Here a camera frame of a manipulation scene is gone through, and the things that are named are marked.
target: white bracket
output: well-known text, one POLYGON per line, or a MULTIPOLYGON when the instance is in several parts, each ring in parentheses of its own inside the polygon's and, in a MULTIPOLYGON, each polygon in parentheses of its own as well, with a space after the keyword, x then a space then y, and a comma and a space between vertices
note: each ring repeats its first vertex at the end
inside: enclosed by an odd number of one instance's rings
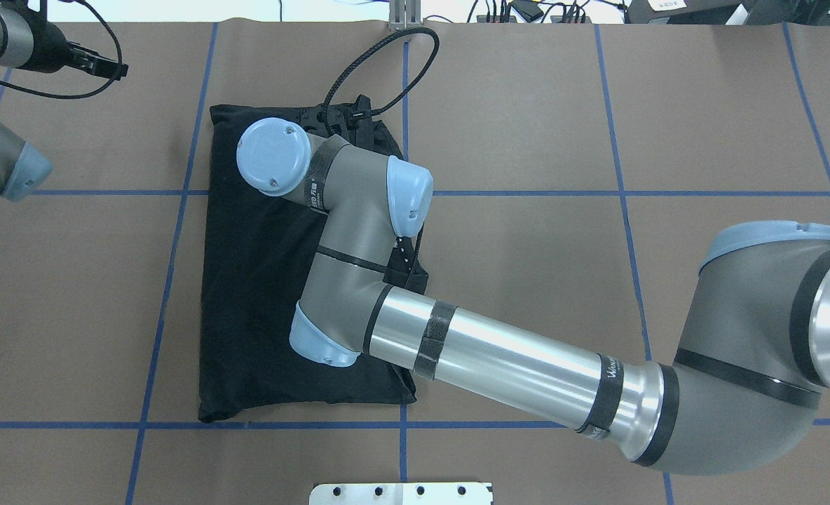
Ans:
POLYGON ((390 30, 421 26, 421 0, 390 0, 390 30))
POLYGON ((492 483, 317 485, 309 505, 493 505, 492 483))

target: label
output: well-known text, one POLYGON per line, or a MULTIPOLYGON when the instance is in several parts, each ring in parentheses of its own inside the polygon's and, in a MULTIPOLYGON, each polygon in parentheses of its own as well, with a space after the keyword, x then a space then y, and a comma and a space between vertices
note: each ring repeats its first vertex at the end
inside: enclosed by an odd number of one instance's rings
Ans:
POLYGON ((648 0, 648 4, 656 13, 686 8, 684 0, 648 0))

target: white mounting plate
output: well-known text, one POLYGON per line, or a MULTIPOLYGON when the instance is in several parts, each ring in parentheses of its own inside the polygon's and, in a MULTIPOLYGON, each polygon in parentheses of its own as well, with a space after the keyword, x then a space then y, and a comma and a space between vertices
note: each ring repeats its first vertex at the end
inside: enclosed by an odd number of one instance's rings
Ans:
POLYGON ((493 505, 492 483, 317 485, 309 505, 493 505))

